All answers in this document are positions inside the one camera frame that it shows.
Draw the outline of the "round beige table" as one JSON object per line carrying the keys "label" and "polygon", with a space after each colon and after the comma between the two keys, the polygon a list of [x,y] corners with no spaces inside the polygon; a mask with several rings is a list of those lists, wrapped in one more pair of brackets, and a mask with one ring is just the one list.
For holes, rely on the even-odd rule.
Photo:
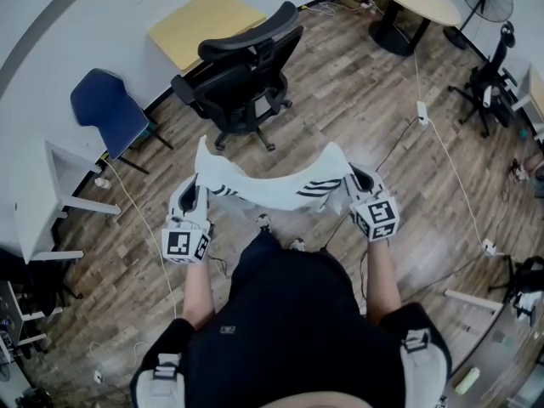
{"label": "round beige table", "polygon": [[[404,37],[402,31],[395,27],[395,21],[401,9],[422,18],[421,24],[411,37]],[[415,52],[430,24],[456,26],[460,21],[460,13],[451,0],[388,0],[382,19],[370,24],[369,33],[381,48],[392,54],[406,57]]]}

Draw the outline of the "yellow wooden desk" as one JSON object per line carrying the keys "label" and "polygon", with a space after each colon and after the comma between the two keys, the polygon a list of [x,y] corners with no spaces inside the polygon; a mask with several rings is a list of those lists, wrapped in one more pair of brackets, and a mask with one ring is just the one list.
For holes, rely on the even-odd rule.
{"label": "yellow wooden desk", "polygon": [[191,0],[148,30],[151,41],[186,74],[201,59],[199,45],[247,31],[266,15],[240,0]]}

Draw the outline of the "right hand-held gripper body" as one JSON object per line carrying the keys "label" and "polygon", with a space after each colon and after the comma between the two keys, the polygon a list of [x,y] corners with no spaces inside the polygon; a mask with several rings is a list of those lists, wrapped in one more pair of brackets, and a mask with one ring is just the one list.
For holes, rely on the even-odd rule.
{"label": "right hand-held gripper body", "polygon": [[397,233],[400,225],[396,200],[385,190],[364,201],[353,201],[350,214],[368,241],[388,239]]}

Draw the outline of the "white garment with black stripes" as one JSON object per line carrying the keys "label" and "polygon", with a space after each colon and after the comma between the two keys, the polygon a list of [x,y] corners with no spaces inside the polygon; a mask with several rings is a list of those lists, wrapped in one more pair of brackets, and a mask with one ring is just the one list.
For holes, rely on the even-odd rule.
{"label": "white garment with black stripes", "polygon": [[353,170],[340,147],[330,143],[302,171],[279,178],[252,178],[232,161],[210,153],[203,136],[195,155],[195,173],[197,185],[216,197],[231,199],[240,210],[260,206],[286,212],[308,208],[319,213],[331,204],[339,213],[343,204],[339,189]]}

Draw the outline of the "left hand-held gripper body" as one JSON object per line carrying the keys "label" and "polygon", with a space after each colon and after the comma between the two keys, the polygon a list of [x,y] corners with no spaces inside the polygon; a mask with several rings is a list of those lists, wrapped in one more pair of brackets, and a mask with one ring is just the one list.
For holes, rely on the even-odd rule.
{"label": "left hand-held gripper body", "polygon": [[161,231],[162,256],[176,264],[200,264],[211,242],[211,224],[202,224],[187,218],[167,217],[167,226]]}

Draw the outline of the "blue fabric chair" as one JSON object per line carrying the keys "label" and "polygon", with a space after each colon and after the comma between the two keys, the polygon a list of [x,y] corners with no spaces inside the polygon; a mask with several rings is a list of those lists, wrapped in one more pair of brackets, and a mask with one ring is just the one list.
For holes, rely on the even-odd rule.
{"label": "blue fabric chair", "polygon": [[78,125],[97,128],[106,152],[113,160],[138,170],[148,171],[123,157],[126,150],[150,128],[150,136],[168,149],[172,145],[157,131],[157,122],[149,118],[127,91],[116,74],[94,68],[72,90],[71,107]]}

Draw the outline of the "person's left forearm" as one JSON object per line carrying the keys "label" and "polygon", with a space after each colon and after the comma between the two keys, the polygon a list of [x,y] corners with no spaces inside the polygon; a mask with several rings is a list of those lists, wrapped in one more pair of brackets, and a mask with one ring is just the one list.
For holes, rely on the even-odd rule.
{"label": "person's left forearm", "polygon": [[208,262],[190,265],[185,277],[182,318],[198,329],[215,314]]}

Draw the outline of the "person's right forearm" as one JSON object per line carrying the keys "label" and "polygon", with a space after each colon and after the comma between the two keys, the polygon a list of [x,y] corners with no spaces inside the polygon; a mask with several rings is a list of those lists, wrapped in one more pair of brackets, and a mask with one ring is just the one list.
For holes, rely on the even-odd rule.
{"label": "person's right forearm", "polygon": [[367,257],[366,316],[377,325],[401,307],[400,291],[388,241],[370,242]]}

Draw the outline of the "grey desk with white legs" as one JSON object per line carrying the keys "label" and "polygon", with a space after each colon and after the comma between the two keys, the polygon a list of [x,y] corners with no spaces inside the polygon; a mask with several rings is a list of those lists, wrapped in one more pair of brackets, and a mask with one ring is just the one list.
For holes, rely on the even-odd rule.
{"label": "grey desk with white legs", "polygon": [[[451,289],[444,296],[461,313],[451,320],[451,332],[445,336],[452,358],[445,408],[487,408],[514,366],[529,320],[519,318],[511,304]],[[454,387],[472,367],[480,369],[479,379],[464,395],[456,394]]]}

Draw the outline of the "pale yellow foam piece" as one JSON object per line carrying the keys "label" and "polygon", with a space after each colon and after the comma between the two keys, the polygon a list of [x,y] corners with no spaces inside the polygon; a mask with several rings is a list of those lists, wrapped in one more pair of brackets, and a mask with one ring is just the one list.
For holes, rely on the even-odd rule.
{"label": "pale yellow foam piece", "polygon": [[472,367],[456,384],[454,391],[458,395],[464,395],[479,379],[480,369],[478,367]]}

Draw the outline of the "black mesh swivel chair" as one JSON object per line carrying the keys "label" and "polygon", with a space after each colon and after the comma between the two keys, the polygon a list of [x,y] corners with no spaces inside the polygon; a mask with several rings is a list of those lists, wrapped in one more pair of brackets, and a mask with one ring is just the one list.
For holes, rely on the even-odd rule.
{"label": "black mesh swivel chair", "polygon": [[518,86],[517,81],[507,69],[502,70],[503,61],[507,56],[507,51],[515,45],[514,26],[510,21],[506,21],[501,26],[501,38],[497,44],[496,51],[491,60],[478,68],[471,70],[471,75],[463,89],[455,86],[449,86],[449,92],[458,92],[464,99],[472,104],[473,108],[465,118],[459,119],[458,123],[463,125],[475,114],[479,114],[479,119],[483,124],[484,130],[481,137],[486,139],[490,136],[487,116],[491,114],[504,128],[508,128],[510,121],[516,116],[513,110],[512,89],[507,87],[510,82],[514,87]]}

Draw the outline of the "black office chair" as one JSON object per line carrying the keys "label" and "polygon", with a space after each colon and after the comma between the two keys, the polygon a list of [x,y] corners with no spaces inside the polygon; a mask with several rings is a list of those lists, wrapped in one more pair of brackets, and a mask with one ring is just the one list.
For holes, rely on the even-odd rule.
{"label": "black office chair", "polygon": [[285,1],[269,19],[248,31],[201,42],[201,63],[190,74],[171,80],[174,93],[220,131],[216,150],[224,150],[230,135],[251,133],[268,151],[275,150],[260,126],[292,106],[282,69],[302,35],[298,9]]}

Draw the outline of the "person's black-clothed torso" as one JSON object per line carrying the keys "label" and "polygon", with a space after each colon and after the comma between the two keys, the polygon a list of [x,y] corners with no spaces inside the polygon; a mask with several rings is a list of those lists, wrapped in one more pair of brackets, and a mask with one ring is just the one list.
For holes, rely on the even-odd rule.
{"label": "person's black-clothed torso", "polygon": [[451,374],[444,339],[419,303],[379,324],[327,251],[284,248],[270,232],[242,252],[229,299],[202,327],[182,315],[145,354],[133,408],[260,408],[339,392],[372,408],[435,408]]}

